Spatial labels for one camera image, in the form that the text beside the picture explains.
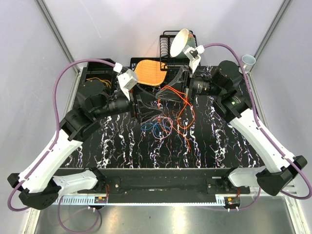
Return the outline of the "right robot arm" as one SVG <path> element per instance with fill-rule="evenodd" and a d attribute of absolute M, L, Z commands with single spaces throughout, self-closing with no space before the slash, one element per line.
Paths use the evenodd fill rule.
<path fill-rule="evenodd" d="M 228 60 L 211 71 L 200 67 L 194 72 L 183 65 L 156 97 L 173 100 L 172 95 L 176 94 L 181 95 L 185 102 L 192 102 L 196 95 L 214 97 L 213 107 L 217 114 L 239 131 L 258 153 L 264 166 L 231 169 L 221 181 L 223 191 L 233 193 L 242 186 L 259 187 L 272 196 L 282 193 L 297 198 L 286 192 L 285 187 L 302 173 L 307 160 L 284 148 L 263 125 L 249 99 L 237 88 L 242 79 L 238 66 Z"/>

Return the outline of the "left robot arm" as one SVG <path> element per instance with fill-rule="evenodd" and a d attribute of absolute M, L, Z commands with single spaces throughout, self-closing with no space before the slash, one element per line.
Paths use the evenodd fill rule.
<path fill-rule="evenodd" d="M 62 120 L 51 142 L 21 173 L 7 178 L 13 191 L 25 207 L 43 210 L 58 198 L 70 193 L 90 190 L 101 193 L 106 189 L 106 176 L 97 168 L 80 173 L 56 176 L 62 163 L 100 128 L 100 120 L 129 112 L 139 122 L 159 115 L 160 110 L 150 106 L 156 95 L 138 85 L 131 90 L 112 92 L 100 80 L 89 80 L 77 92 L 79 105 L 70 110 Z"/>

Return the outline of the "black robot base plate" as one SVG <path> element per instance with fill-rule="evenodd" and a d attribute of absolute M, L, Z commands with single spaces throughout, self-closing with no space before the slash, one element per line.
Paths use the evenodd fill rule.
<path fill-rule="evenodd" d="M 216 202 L 216 195 L 249 195 L 227 179 L 228 169 L 102 169 L 109 203 L 172 204 Z"/>

